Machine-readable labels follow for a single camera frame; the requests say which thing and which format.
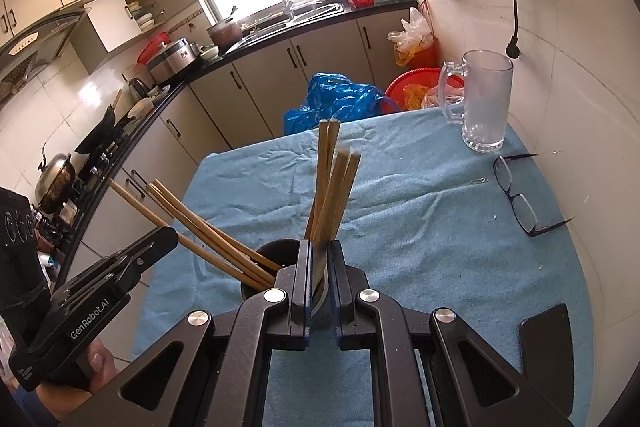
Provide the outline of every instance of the human hand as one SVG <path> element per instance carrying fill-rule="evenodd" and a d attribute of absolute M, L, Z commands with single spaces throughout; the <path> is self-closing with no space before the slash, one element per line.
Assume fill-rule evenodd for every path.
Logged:
<path fill-rule="evenodd" d="M 111 351 L 104 347 L 100 339 L 89 344 L 86 354 L 94 371 L 89 392 L 50 382 L 43 382 L 36 389 L 40 402 L 57 420 L 75 411 L 118 374 Z"/>

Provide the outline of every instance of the silver screw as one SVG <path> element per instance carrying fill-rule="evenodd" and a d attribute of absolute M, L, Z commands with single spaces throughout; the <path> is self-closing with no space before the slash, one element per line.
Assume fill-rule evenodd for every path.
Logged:
<path fill-rule="evenodd" d="M 267 302 L 276 303 L 284 301 L 286 296 L 287 294 L 284 293 L 284 291 L 280 288 L 271 288 L 264 293 L 264 300 L 266 300 Z"/>
<path fill-rule="evenodd" d="M 439 310 L 436 310 L 435 315 L 439 322 L 444 322 L 445 324 L 453 322 L 456 318 L 456 314 L 448 308 L 440 308 Z"/>
<path fill-rule="evenodd" d="M 375 290 L 362 290 L 360 292 L 360 300 L 365 302 L 375 302 L 380 299 L 380 294 Z"/>
<path fill-rule="evenodd" d="M 191 326 L 201 326 L 209 320 L 209 314 L 203 311 L 197 311 L 189 315 L 188 321 Z"/>

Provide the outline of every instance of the plastic jug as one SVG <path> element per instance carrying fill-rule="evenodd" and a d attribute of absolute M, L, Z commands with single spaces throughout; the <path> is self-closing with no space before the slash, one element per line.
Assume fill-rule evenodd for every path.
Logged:
<path fill-rule="evenodd" d="M 449 105 L 445 97 L 447 79 L 456 74 L 465 79 L 460 104 Z M 461 64 L 445 62 L 438 80 L 438 102 L 445 118 L 462 124 L 462 139 L 474 151 L 494 152 L 502 147 L 509 116 L 513 62 L 504 55 L 485 50 L 466 52 Z M 464 104 L 463 114 L 451 107 Z"/>

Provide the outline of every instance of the black countertop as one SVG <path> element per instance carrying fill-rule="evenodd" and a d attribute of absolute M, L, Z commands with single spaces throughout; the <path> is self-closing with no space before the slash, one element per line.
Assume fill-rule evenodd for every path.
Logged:
<path fill-rule="evenodd" d="M 148 117 L 146 117 L 145 121 L 143 121 L 143 123 L 141 123 L 133 131 L 133 133 L 130 134 L 126 142 L 124 142 L 118 148 L 118 151 L 111 159 L 110 165 L 106 169 L 104 169 L 100 180 L 95 185 L 89 197 L 86 198 L 84 206 L 79 209 L 78 216 L 76 217 L 76 221 L 73 225 L 73 232 L 67 233 L 65 235 L 65 238 L 63 239 L 59 247 L 61 252 L 65 255 L 65 260 L 62 264 L 62 267 L 60 268 L 60 273 L 56 282 L 56 289 L 65 282 L 76 250 L 78 249 L 78 246 L 82 241 L 82 236 L 84 236 L 84 232 L 86 231 L 89 222 L 91 222 L 91 219 L 94 216 L 94 213 L 98 208 L 100 201 L 102 200 L 102 196 L 109 189 L 109 184 L 106 182 L 107 179 L 113 178 L 117 174 L 118 170 L 120 170 L 123 163 L 129 156 L 129 153 L 140 141 L 151 124 L 156 121 L 156 118 L 185 87 L 189 86 L 189 84 L 198 80 L 204 75 L 224 66 L 225 64 L 233 62 L 234 60 L 238 60 L 238 58 L 240 57 L 244 57 L 245 55 L 251 54 L 254 51 L 261 50 L 263 48 L 271 46 L 272 44 L 283 41 L 285 39 L 289 39 L 296 35 L 317 30 L 318 28 L 331 26 L 340 22 L 358 19 L 360 17 L 366 17 L 367 15 L 375 15 L 383 12 L 409 9 L 411 7 L 417 6 L 417 0 L 374 0 L 374 6 L 369 8 L 352 8 L 350 6 L 345 6 L 343 12 L 340 12 L 333 16 L 329 16 L 319 21 L 313 21 L 294 26 L 288 31 L 279 33 L 276 36 L 256 42 L 255 44 L 251 44 L 239 50 L 231 51 L 210 62 L 205 62 L 200 58 L 196 60 L 178 77 L 174 78 L 168 95 L 154 108 L 154 110 L 148 115 Z"/>

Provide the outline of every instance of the blue sleeve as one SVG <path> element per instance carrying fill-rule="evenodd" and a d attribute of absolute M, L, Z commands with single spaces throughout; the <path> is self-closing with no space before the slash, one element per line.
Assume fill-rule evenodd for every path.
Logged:
<path fill-rule="evenodd" d="M 56 427 L 58 425 L 58 420 L 43 406 L 35 391 L 27 393 L 19 387 L 14 394 L 14 400 L 34 427 Z"/>

